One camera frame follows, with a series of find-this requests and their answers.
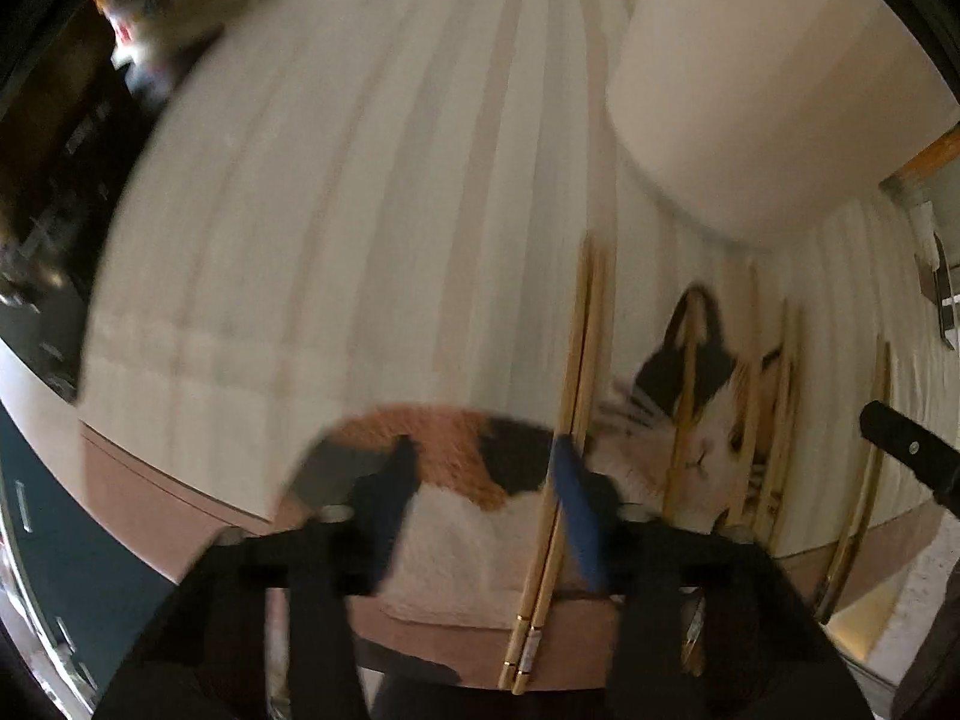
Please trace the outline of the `wooden chopstick on cat face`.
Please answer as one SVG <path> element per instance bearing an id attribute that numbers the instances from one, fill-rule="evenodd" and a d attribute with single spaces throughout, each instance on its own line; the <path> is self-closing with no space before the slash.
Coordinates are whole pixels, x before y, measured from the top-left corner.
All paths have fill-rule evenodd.
<path id="1" fill-rule="evenodd" d="M 750 472 L 757 447 L 758 423 L 760 422 L 761 398 L 761 322 L 760 280 L 757 262 L 748 264 L 747 325 L 742 345 L 743 375 L 743 431 L 742 444 L 737 454 L 737 476 L 729 500 L 729 523 L 742 525 L 745 522 Z"/>

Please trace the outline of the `wooden chopstick on cat ear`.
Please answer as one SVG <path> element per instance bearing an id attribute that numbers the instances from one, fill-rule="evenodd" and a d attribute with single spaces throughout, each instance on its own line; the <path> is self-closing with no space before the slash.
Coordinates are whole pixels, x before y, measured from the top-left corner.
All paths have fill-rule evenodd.
<path id="1" fill-rule="evenodd" d="M 679 405 L 675 413 L 675 436 L 670 454 L 669 476 L 664 493 L 664 514 L 672 522 L 680 505 L 685 473 L 685 456 L 693 429 L 695 403 L 697 403 L 697 349 L 703 325 L 701 298 L 693 293 L 686 301 L 685 333 L 683 333 L 683 385 Z"/>

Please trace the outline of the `dark teal cabinet front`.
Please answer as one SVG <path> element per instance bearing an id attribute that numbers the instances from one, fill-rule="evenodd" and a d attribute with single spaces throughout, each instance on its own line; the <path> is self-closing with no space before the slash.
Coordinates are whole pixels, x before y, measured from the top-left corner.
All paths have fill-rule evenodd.
<path id="1" fill-rule="evenodd" d="M 99 699 L 172 583 L 110 536 L 2 416 L 2 512 L 53 648 Z"/>

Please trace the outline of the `striped cat print placemat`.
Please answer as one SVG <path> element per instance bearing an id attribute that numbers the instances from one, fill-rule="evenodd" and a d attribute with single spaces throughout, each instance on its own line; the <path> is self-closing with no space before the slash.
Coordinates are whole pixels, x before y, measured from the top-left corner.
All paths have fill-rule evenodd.
<path id="1" fill-rule="evenodd" d="M 94 280 L 78 410 L 135 461 L 293 528 L 321 440 L 409 436 L 420 489 L 366 637 L 514 626 L 568 355 L 578 250 L 607 257 L 581 455 L 664 517 L 686 301 L 703 325 L 672 523 L 729 523 L 743 431 L 748 264 L 761 398 L 745 522 L 770 452 L 781 304 L 797 394 L 770 550 L 815 598 L 854 496 L 878 335 L 889 403 L 958 433 L 958 356 L 924 294 L 937 238 L 885 193 L 778 247 L 731 241 L 641 176 L 607 91 L 640 0 L 260 0 L 229 21 L 149 135 Z M 900 567 L 882 536 L 926 504 L 884 460 L 841 600 Z"/>

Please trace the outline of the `white ceramic utensil holder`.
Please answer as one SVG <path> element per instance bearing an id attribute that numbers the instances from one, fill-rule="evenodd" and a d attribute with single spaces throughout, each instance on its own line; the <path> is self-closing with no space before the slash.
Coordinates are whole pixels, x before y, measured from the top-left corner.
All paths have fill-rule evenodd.
<path id="1" fill-rule="evenodd" d="M 640 0 L 607 105 L 664 199 L 763 249 L 871 193 L 958 119 L 882 0 Z"/>

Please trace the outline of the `dark stove top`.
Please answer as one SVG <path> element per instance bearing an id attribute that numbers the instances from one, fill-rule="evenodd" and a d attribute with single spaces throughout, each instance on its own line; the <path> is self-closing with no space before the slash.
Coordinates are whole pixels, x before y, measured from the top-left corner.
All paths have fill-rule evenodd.
<path id="1" fill-rule="evenodd" d="M 133 91 L 115 48 L 83 5 L 2 117 L 2 340 L 68 403 L 110 223 L 163 109 Z"/>

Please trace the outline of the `colourful printed package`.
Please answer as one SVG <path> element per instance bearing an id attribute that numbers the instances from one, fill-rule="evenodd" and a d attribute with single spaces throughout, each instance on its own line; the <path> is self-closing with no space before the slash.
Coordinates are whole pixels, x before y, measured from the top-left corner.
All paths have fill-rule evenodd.
<path id="1" fill-rule="evenodd" d="M 93 0 L 110 24 L 112 63 L 143 109 L 166 107 L 189 71 L 223 32 L 218 0 Z"/>

